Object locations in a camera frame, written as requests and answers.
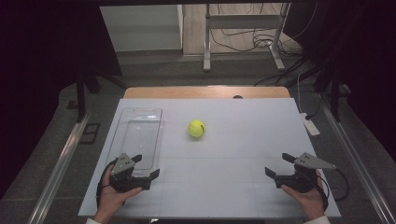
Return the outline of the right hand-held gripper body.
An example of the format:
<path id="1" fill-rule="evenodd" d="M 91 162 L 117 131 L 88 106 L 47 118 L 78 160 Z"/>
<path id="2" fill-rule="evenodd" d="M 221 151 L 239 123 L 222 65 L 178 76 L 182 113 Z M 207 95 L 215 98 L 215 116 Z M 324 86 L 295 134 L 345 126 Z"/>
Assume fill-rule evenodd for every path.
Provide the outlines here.
<path id="1" fill-rule="evenodd" d="M 295 157 L 293 175 L 276 175 L 275 183 L 278 188 L 286 185 L 300 193 L 310 191 L 317 183 L 317 169 L 335 170 L 336 166 L 307 152 Z"/>

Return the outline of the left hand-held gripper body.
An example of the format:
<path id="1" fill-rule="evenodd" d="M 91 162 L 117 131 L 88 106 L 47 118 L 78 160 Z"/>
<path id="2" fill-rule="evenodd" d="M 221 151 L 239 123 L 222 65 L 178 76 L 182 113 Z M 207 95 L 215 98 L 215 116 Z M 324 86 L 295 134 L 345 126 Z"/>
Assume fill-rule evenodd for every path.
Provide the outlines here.
<path id="1" fill-rule="evenodd" d="M 142 188 L 149 190 L 151 179 L 146 177 L 134 177 L 134 166 L 137 162 L 133 162 L 131 158 L 122 153 L 115 161 L 114 167 L 110 173 L 110 186 L 116 192 L 127 192 L 131 189 Z"/>

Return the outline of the clear plastic tray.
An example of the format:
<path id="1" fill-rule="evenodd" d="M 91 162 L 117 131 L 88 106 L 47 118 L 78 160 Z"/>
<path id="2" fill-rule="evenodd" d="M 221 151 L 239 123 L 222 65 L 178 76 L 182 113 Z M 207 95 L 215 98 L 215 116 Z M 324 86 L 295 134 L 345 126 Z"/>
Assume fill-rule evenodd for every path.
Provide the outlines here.
<path id="1" fill-rule="evenodd" d="M 122 153 L 129 158 L 141 155 L 133 176 L 148 176 L 158 169 L 163 134 L 163 110 L 158 107 L 123 108 L 111 138 L 106 161 L 114 161 Z"/>

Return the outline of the yellow tennis ball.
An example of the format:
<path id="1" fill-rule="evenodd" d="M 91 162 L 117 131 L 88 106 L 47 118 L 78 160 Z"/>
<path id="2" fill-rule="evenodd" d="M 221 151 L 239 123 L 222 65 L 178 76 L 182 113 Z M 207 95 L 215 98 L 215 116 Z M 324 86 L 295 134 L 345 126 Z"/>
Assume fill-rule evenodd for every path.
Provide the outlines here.
<path id="1" fill-rule="evenodd" d="M 192 137 L 201 137 L 205 133 L 205 124 L 199 120 L 194 119 L 188 125 L 188 134 Z"/>

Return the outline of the person's right hand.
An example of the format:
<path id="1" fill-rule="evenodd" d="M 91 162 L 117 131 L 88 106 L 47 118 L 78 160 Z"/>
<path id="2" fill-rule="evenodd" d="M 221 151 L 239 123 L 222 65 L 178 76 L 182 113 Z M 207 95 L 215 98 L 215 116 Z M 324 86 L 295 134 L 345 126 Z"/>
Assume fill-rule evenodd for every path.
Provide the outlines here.
<path id="1" fill-rule="evenodd" d="M 306 215 L 305 222 L 326 216 L 322 196 L 317 189 L 311 189 L 306 193 L 300 193 L 285 185 L 282 185 L 281 188 L 300 205 L 302 211 Z"/>

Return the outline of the person's left hand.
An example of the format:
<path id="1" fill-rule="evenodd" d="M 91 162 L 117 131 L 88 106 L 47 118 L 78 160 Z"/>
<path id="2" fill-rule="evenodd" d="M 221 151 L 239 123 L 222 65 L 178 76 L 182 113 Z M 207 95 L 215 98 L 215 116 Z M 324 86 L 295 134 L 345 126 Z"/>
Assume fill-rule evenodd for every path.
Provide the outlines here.
<path id="1" fill-rule="evenodd" d="M 112 169 L 113 166 L 110 165 L 102 178 L 102 192 L 100 194 L 99 206 L 95 215 L 92 217 L 92 219 L 103 224 L 109 223 L 110 219 L 118 212 L 126 200 L 134 197 L 143 190 L 142 188 L 137 188 L 127 192 L 116 192 L 116 190 L 109 185 Z"/>

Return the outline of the white power strip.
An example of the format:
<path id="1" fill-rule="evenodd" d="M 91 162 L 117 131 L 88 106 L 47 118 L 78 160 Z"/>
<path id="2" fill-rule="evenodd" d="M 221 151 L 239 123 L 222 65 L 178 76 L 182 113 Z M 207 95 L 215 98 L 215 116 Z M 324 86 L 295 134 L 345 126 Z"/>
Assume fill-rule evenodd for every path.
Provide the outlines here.
<path id="1" fill-rule="evenodd" d="M 306 113 L 301 113 L 300 116 L 301 116 L 302 122 L 310 136 L 320 135 L 320 131 L 318 130 L 318 128 L 316 127 L 314 122 L 311 119 L 307 118 Z"/>

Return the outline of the white board sheet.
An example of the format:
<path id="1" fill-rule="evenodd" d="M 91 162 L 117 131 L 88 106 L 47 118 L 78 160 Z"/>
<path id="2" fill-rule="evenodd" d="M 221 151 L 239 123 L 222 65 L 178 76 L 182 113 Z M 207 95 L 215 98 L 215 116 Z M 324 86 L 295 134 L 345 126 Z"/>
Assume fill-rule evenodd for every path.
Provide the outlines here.
<path id="1" fill-rule="evenodd" d="M 109 129 L 92 181 L 80 207 L 96 212 L 95 192 L 112 135 L 123 108 L 163 110 L 158 169 L 149 190 L 118 212 L 121 217 L 262 219 L 301 217 L 290 196 L 265 175 L 265 168 L 290 175 L 294 168 L 283 153 L 298 157 L 314 149 L 291 98 L 122 100 Z M 188 125 L 205 124 L 201 137 Z"/>

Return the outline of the black stand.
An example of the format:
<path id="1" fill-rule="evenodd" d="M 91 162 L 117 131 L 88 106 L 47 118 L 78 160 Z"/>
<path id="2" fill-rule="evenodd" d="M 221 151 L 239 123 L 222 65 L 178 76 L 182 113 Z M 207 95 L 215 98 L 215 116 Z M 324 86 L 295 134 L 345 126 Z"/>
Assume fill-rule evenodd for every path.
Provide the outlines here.
<path id="1" fill-rule="evenodd" d="M 336 121 L 340 121 L 338 110 L 339 98 L 341 96 L 340 85 L 340 77 L 335 70 L 328 72 L 322 71 L 314 84 L 314 90 L 316 92 L 323 93 L 327 88 L 330 88 L 330 111 Z"/>
<path id="2" fill-rule="evenodd" d="M 76 85 L 77 85 L 77 109 L 78 118 L 77 123 L 81 123 L 84 117 L 88 114 L 87 106 L 85 101 L 85 88 L 91 93 L 98 93 L 101 90 L 101 86 L 98 82 L 98 77 L 102 77 L 105 80 L 115 84 L 116 86 L 127 90 L 129 86 L 117 79 L 116 77 L 107 75 L 98 70 L 93 70 L 92 72 L 77 72 L 76 74 Z"/>

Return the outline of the wooden table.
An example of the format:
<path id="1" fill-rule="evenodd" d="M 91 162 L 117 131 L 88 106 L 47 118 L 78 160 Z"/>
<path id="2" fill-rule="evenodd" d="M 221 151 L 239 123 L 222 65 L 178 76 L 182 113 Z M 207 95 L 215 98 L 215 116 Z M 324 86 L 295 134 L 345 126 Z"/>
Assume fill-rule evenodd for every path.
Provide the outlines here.
<path id="1" fill-rule="evenodd" d="M 124 99 L 242 99 L 290 98 L 285 87 L 247 86 L 179 86 L 179 87 L 132 87 L 128 88 Z"/>

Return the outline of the dark curtain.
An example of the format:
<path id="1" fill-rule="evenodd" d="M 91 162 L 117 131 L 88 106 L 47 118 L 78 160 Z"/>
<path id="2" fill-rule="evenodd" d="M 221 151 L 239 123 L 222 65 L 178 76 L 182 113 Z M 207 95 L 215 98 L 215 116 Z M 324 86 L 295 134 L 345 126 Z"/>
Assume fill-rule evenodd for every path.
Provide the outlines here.
<path id="1" fill-rule="evenodd" d="M 325 66 L 318 91 L 349 87 L 349 105 L 396 161 L 396 0 L 296 0 L 284 33 Z"/>
<path id="2" fill-rule="evenodd" d="M 0 199 L 78 76 L 93 92 L 120 65 L 101 8 L 72 0 L 0 0 Z"/>

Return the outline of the white cabinet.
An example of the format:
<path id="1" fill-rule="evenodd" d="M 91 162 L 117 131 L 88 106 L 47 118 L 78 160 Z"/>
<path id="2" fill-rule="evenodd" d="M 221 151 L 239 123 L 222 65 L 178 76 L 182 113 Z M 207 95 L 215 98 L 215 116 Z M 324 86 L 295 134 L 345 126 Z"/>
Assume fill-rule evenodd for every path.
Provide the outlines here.
<path id="1" fill-rule="evenodd" d="M 182 49 L 182 5 L 100 7 L 115 51 Z"/>

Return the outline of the black floor frame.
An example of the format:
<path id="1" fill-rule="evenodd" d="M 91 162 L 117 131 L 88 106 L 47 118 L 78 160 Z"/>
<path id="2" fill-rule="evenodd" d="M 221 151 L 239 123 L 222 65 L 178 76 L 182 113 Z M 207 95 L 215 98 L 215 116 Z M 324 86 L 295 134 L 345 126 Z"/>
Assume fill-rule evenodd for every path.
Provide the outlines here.
<path id="1" fill-rule="evenodd" d="M 88 123 L 80 137 L 79 142 L 82 145 L 92 145 L 95 143 L 96 137 L 99 133 L 99 123 Z"/>

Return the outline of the aluminium rail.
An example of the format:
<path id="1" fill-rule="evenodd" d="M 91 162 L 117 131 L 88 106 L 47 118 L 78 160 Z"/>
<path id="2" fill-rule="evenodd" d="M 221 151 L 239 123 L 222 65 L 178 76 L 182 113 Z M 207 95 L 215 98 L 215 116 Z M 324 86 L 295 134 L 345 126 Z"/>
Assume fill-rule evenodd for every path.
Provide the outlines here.
<path id="1" fill-rule="evenodd" d="M 362 187 L 364 188 L 368 198 L 373 205 L 378 217 L 382 224 L 396 224 L 396 216 L 390 211 L 390 206 L 382 194 L 379 186 L 375 183 L 374 178 L 365 167 L 361 157 L 359 156 L 355 146 L 352 144 L 350 138 L 347 135 L 343 125 L 340 121 L 337 121 L 333 116 L 329 100 L 323 93 L 318 93 L 322 110 L 324 111 L 328 121 L 330 122 L 335 135 L 337 136 L 343 150 L 345 151 L 346 157 L 348 158 L 353 170 L 355 171 L 358 179 L 360 180 Z"/>
<path id="2" fill-rule="evenodd" d="M 50 210 L 50 206 L 54 200 L 54 197 L 64 179 L 65 172 L 68 165 L 74 155 L 74 152 L 78 146 L 80 137 L 85 130 L 85 127 L 91 116 L 90 112 L 86 112 L 78 121 L 75 123 L 64 148 L 49 176 L 46 186 L 44 187 L 35 208 L 30 215 L 27 224 L 43 224 L 44 220 Z"/>

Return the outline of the grey metal desk frame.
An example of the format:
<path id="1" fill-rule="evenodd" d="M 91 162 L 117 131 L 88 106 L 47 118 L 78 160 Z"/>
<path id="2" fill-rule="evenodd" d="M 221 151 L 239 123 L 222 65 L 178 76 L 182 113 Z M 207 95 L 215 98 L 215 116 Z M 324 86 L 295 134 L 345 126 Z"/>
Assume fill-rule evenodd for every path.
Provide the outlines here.
<path id="1" fill-rule="evenodd" d="M 210 31 L 212 29 L 275 29 L 273 41 L 268 49 L 270 50 L 276 68 L 279 71 L 285 70 L 278 50 L 278 42 L 283 31 L 284 23 L 290 4 L 285 3 L 280 9 L 278 15 L 212 15 L 210 13 L 209 4 L 205 5 L 205 50 L 204 50 L 204 71 L 209 72 L 211 69 L 211 52 L 210 52 Z"/>

